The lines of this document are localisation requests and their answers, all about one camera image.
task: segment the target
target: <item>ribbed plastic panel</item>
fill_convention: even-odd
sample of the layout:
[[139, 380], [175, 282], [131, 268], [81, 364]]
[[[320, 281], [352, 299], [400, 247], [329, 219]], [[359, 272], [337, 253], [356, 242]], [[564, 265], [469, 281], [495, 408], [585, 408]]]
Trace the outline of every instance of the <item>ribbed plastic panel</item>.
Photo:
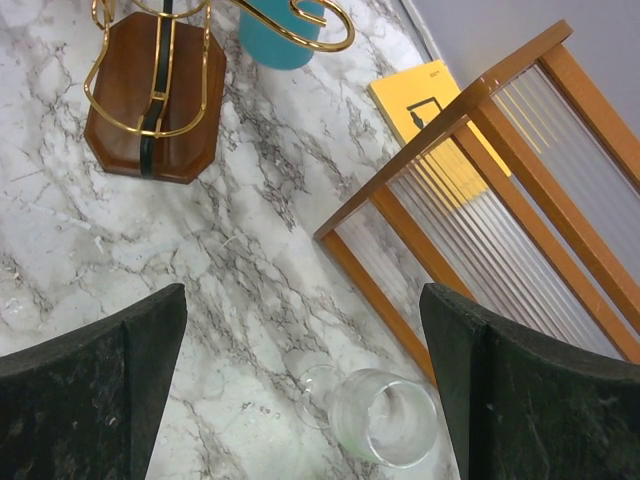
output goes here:
[[[448, 162], [457, 167], [443, 168]], [[464, 163], [447, 140], [414, 160], [390, 188], [479, 303], [572, 345], [620, 358], [498, 198], [481, 179], [470, 181], [472, 167], [461, 169]]]
[[336, 232], [389, 301], [426, 345], [418, 301], [433, 280], [370, 203], [365, 203]]
[[625, 325], [625, 327], [627, 328], [627, 330], [629, 331], [629, 333], [631, 333], [631, 335], [636, 339], [637, 342], [640, 343], [640, 335], [638, 335], [638, 333], [635, 331], [635, 329], [631, 326], [631, 324], [627, 321], [627, 319], [625, 318], [624, 315], [622, 315], [622, 313], [620, 312], [620, 310], [618, 310], [618, 307], [616, 307], [615, 303], [613, 303], [613, 301], [609, 298], [609, 296], [607, 295], [607, 293], [603, 290], [603, 288], [600, 286], [600, 284], [596, 281], [595, 278], [593, 278], [593, 275], [591, 274], [591, 272], [587, 269], [587, 267], [582, 263], [582, 261], [578, 258], [578, 256], [576, 255], [576, 253], [571, 249], [571, 247], [567, 244], [567, 242], [565, 241], [565, 239], [562, 237], [562, 235], [560, 235], [560, 232], [558, 232], [558, 230], [556, 229], [556, 227], [551, 223], [551, 221], [544, 215], [544, 213], [542, 212], [542, 210], [540, 209], [540, 207], [536, 204], [536, 202], [533, 200], [533, 198], [531, 197], [531, 195], [529, 195], [529, 192], [526, 191], [526, 189], [522, 186], [522, 184], [518, 181], [517, 178], [515, 177], [511, 177], [511, 181], [513, 182], [513, 184], [516, 186], [516, 188], [520, 191], [520, 193], [522, 194], [522, 196], [525, 198], [525, 200], [527, 200], [527, 202], [529, 203], [529, 205], [531, 205], [531, 207], [538, 213], [538, 216], [542, 219], [542, 221], [545, 223], [545, 225], [547, 226], [547, 228], [551, 231], [551, 233], [553, 233], [554, 237], [556, 237], [556, 239], [558, 240], [558, 242], [560, 242], [560, 244], [564, 247], [564, 249], [567, 251], [567, 253], [569, 254], [569, 256], [573, 259], [573, 261], [575, 262], [576, 265], [578, 265], [578, 267], [580, 268], [580, 270], [582, 270], [582, 273], [589, 279], [589, 281], [591, 282], [591, 284], [594, 286], [594, 288], [598, 291], [598, 293], [600, 294], [600, 296], [604, 299], [605, 302], [607, 302], [607, 305], [609, 306], [609, 308], [611, 308], [611, 310], [613, 310], [613, 312], [617, 315], [618, 319], [620, 320], [620, 322]]
[[629, 274], [640, 283], [640, 195], [538, 67], [494, 97]]

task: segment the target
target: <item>black strap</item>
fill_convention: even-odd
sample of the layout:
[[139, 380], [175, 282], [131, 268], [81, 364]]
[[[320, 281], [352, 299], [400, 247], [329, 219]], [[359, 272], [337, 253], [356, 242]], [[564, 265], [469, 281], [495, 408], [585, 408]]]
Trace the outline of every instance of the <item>black strap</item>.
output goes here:
[[[173, 0], [164, 0], [164, 13], [173, 13]], [[158, 55], [158, 72], [152, 91], [167, 93], [169, 83], [169, 60], [171, 56], [171, 19], [162, 18], [160, 21], [160, 51]], [[156, 123], [162, 113], [162, 100], [153, 100], [143, 120], [143, 130], [155, 130]], [[142, 178], [153, 178], [153, 150], [156, 138], [150, 135], [140, 137], [140, 175]]]

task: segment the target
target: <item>wooden base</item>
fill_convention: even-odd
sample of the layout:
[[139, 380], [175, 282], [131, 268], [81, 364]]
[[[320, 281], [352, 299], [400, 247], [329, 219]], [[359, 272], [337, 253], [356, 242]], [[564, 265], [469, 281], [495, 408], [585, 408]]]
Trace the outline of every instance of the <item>wooden base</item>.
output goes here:
[[[94, 96], [117, 120], [137, 126], [148, 105], [153, 81], [157, 19], [134, 13], [111, 27], [109, 49], [96, 77]], [[173, 76], [162, 124], [173, 130], [188, 124], [201, 101], [202, 28], [176, 24]], [[227, 59], [210, 37], [207, 108], [191, 131], [156, 141], [153, 178], [190, 183], [215, 157]], [[140, 137], [121, 130], [89, 110], [85, 138], [105, 172], [140, 176]]]

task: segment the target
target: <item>drinking glass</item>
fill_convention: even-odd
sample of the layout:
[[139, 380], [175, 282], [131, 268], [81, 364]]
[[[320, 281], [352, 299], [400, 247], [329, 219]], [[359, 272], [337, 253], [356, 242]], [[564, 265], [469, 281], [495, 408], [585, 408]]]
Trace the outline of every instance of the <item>drinking glass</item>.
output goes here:
[[436, 407], [421, 385], [371, 368], [345, 378], [329, 365], [301, 378], [300, 418], [330, 428], [340, 444], [370, 462], [405, 468], [419, 463], [438, 433]]

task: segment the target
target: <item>gray wall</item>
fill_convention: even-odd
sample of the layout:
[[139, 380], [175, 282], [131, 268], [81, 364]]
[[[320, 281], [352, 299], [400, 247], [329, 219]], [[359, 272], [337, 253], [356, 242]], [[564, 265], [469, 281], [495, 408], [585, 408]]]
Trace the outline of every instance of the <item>gray wall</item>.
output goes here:
[[404, 0], [413, 5], [461, 87], [566, 19], [565, 43], [640, 136], [640, 0]]

